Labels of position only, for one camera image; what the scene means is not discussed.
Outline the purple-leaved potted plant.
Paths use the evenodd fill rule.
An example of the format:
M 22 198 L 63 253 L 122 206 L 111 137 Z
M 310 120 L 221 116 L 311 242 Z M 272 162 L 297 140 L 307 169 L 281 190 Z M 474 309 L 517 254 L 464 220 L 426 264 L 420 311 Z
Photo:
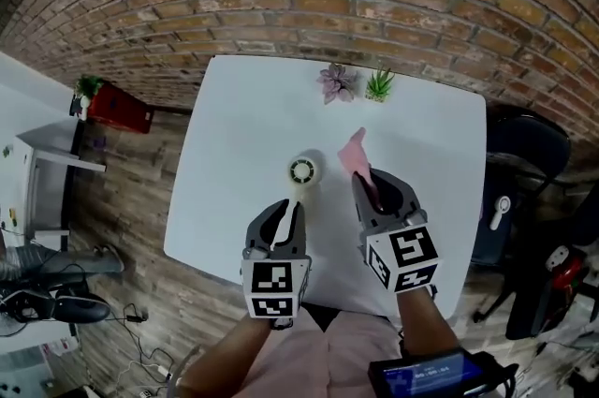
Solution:
M 356 96 L 358 73 L 348 71 L 343 65 L 330 63 L 327 68 L 320 71 L 316 82 L 321 86 L 325 105 L 334 100 L 349 103 Z

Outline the red box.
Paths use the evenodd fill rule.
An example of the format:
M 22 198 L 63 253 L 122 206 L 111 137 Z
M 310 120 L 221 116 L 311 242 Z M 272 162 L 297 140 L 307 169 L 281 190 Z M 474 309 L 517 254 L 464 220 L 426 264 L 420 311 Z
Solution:
M 104 81 L 91 100 L 87 116 L 112 128 L 148 134 L 153 120 L 153 108 L 118 86 Z

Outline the red and white toy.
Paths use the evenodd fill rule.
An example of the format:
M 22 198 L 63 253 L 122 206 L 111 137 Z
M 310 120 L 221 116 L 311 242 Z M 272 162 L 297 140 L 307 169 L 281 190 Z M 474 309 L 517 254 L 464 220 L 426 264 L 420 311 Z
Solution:
M 564 290 L 572 286 L 584 268 L 586 254 L 578 248 L 559 245 L 546 259 L 545 268 L 551 275 L 553 290 Z

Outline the person's left forearm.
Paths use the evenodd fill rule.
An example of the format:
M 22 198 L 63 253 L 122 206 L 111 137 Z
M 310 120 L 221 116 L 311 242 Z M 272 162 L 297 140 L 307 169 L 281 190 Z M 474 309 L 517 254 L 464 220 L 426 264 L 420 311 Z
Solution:
M 270 332 L 266 319 L 246 315 L 186 369 L 177 387 L 179 398 L 232 398 Z

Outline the small bushy green plant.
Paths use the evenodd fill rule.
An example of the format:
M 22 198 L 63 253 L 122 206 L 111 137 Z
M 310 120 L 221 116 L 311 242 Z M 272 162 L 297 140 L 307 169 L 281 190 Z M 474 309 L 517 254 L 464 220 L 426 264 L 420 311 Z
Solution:
M 79 98 L 86 97 L 87 99 L 92 100 L 97 95 L 103 84 L 104 80 L 102 78 L 94 75 L 84 74 L 77 81 L 74 92 Z

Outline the white side table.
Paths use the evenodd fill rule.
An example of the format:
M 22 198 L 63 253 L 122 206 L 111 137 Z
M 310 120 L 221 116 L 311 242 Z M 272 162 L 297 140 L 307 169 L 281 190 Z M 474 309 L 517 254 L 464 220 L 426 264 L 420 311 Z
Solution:
M 16 172 L 9 224 L 18 239 L 50 249 L 66 248 L 69 202 L 75 172 L 103 173 L 104 164 L 78 155 L 82 123 L 76 118 L 44 125 L 17 135 L 12 167 Z

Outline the black padded chair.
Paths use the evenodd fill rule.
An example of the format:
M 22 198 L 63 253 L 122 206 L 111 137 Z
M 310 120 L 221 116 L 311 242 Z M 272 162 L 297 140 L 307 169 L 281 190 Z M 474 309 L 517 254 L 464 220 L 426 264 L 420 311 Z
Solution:
M 90 324 L 108 318 L 110 306 L 94 294 L 79 296 L 59 289 L 52 295 L 21 289 L 0 299 L 0 312 L 22 324 L 48 320 Z

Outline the person's pink clothing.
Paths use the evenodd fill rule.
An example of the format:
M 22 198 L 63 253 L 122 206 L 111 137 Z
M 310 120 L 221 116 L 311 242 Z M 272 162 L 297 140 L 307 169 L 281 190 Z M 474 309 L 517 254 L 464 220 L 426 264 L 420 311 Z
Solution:
M 369 365 L 400 356 L 383 317 L 341 311 L 323 329 L 302 309 L 291 328 L 270 334 L 233 398 L 376 398 Z

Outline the pink wiping cloth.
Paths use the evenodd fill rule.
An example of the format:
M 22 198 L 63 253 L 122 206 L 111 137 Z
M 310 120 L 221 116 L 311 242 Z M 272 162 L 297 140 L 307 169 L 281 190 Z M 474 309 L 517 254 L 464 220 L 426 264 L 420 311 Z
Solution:
M 338 157 L 350 176 L 354 199 L 365 198 L 377 211 L 381 211 L 380 194 L 371 172 L 371 164 L 363 147 L 366 129 L 361 127 L 354 133 Z

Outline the black folding chair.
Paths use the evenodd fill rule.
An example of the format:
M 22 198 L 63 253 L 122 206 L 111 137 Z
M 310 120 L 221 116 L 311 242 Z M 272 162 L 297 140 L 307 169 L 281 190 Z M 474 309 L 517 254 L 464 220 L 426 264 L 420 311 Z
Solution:
M 513 166 L 489 161 L 485 169 L 483 203 L 477 236 L 504 243 L 511 234 L 514 219 L 530 208 L 539 195 L 562 173 L 571 154 L 567 133 L 537 112 L 511 105 L 490 108 L 487 117 L 487 153 L 519 159 L 541 173 L 541 182 L 528 190 L 518 185 Z M 510 210 L 497 230 L 489 229 L 497 198 L 507 195 Z

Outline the black office chair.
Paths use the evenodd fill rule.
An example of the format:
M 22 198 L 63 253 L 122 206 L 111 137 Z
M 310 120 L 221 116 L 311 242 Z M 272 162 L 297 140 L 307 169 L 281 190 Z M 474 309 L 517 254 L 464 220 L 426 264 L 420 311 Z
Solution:
M 586 289 L 594 299 L 592 317 L 599 315 L 599 286 L 584 279 L 591 272 L 590 255 L 584 249 L 599 240 L 599 181 L 573 214 L 534 224 L 524 233 L 514 266 L 516 297 L 505 329 L 511 341 L 532 338 L 557 327 L 565 318 L 577 294 Z M 553 290 L 545 268 L 549 254 L 559 245 L 580 249 L 586 254 L 584 268 L 571 287 Z

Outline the person's right forearm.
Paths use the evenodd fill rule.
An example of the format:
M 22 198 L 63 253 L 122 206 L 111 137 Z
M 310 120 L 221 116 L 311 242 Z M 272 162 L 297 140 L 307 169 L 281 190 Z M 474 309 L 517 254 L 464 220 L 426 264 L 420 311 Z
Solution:
M 425 357 L 460 348 L 456 334 L 424 287 L 397 295 L 403 346 L 409 357 Z

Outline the black wrist-worn phone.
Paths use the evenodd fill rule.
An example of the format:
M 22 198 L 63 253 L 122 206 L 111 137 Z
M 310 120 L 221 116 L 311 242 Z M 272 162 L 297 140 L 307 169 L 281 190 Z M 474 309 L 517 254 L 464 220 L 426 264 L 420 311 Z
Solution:
M 437 355 L 374 361 L 368 377 L 377 398 L 512 398 L 516 363 L 501 365 L 487 352 L 456 348 Z

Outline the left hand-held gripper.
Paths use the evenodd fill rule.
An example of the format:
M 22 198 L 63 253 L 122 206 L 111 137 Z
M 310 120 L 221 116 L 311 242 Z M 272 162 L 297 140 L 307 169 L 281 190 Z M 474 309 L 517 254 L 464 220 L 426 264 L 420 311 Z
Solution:
M 275 254 L 258 247 L 271 247 L 289 199 L 265 208 L 248 225 L 241 261 L 242 290 L 249 316 L 267 320 L 272 330 L 290 328 L 297 318 L 308 287 L 312 259 L 306 253 L 303 205 L 293 209 L 287 239 L 274 245 Z

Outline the green spiky potted plant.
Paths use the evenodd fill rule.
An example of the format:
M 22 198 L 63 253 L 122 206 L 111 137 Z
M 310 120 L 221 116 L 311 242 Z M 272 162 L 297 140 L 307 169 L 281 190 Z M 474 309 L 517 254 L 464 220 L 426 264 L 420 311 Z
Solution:
M 377 68 L 367 80 L 365 98 L 384 103 L 389 96 L 395 74 L 389 68 Z

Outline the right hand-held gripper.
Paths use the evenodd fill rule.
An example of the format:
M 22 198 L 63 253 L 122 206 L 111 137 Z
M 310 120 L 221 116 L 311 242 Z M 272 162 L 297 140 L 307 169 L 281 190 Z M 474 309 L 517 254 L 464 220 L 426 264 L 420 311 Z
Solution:
M 427 228 L 427 214 L 416 210 L 413 188 L 379 169 L 371 168 L 371 178 L 375 195 L 360 174 L 354 172 L 351 178 L 358 219 L 365 229 L 360 239 L 366 265 L 394 294 L 431 285 L 441 259 Z M 407 216 L 379 226 L 379 214 Z

